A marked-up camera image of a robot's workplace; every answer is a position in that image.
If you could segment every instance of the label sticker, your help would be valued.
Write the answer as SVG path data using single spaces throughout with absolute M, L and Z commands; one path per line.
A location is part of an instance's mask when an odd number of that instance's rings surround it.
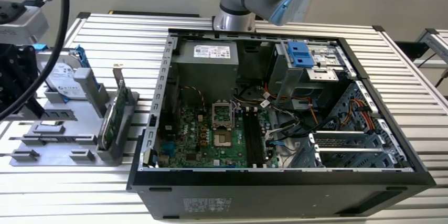
M 231 47 L 198 45 L 194 57 L 231 59 Z
M 271 102 L 270 102 L 269 100 L 265 100 L 265 101 L 261 103 L 261 106 L 262 106 L 262 108 L 266 108 L 270 104 L 271 104 Z
M 57 63 L 50 74 L 50 82 L 57 88 L 59 94 L 63 94 L 71 99 L 86 99 L 86 94 L 82 85 L 74 80 L 74 69 L 66 63 Z
M 271 94 L 270 94 L 269 92 L 266 92 L 266 93 L 263 94 L 263 97 L 265 97 L 266 99 L 269 99 L 269 98 L 271 97 Z
M 229 212 L 233 198 L 185 198 L 187 212 Z
M 315 60 L 315 61 L 326 61 L 326 58 L 325 58 L 325 57 L 321 57 L 321 56 L 315 56 L 315 57 L 314 57 L 314 60 Z

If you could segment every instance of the green circuit board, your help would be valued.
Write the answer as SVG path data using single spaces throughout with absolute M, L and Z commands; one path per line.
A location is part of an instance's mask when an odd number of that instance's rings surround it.
M 233 131 L 213 128 L 213 113 L 209 111 L 203 115 L 203 121 L 198 117 L 201 113 L 202 110 L 198 108 L 182 108 L 174 153 L 170 157 L 162 156 L 161 165 L 173 168 L 250 168 L 247 166 L 242 113 L 235 114 Z M 261 111 L 258 117 L 262 131 L 262 129 L 266 130 L 265 126 L 270 125 L 267 111 Z M 265 134 L 261 135 L 261 145 L 263 145 Z M 266 165 L 267 167 L 278 167 L 275 150 L 274 158 L 266 162 Z

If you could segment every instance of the ram slot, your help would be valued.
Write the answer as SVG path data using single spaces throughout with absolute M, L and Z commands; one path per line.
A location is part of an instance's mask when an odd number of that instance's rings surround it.
M 262 129 L 258 119 L 258 113 L 254 111 L 243 112 L 245 140 L 247 150 L 247 165 L 253 167 L 263 167 L 263 145 L 262 145 Z

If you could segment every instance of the open computer tower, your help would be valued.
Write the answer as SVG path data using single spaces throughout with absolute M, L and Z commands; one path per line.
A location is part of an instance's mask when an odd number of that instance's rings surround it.
M 155 219 L 310 218 L 435 181 L 345 38 L 171 29 L 129 184 Z

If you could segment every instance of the slotted metal table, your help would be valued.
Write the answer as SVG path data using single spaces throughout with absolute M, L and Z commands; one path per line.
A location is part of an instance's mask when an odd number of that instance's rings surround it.
M 66 47 L 87 50 L 99 82 L 117 88 L 113 67 L 123 64 L 127 85 L 141 93 L 126 158 L 119 167 L 13 167 L 0 157 L 0 217 L 21 223 L 97 221 L 153 223 L 138 194 L 126 192 L 137 138 L 149 121 L 169 28 L 211 29 L 210 18 L 82 15 Z M 389 34 L 370 26 L 258 22 L 258 32 L 345 37 L 438 186 L 369 218 L 214 220 L 201 223 L 448 223 L 448 102 Z M 43 91 L 39 100 L 46 101 Z M 11 153 L 31 122 L 0 124 L 0 153 Z

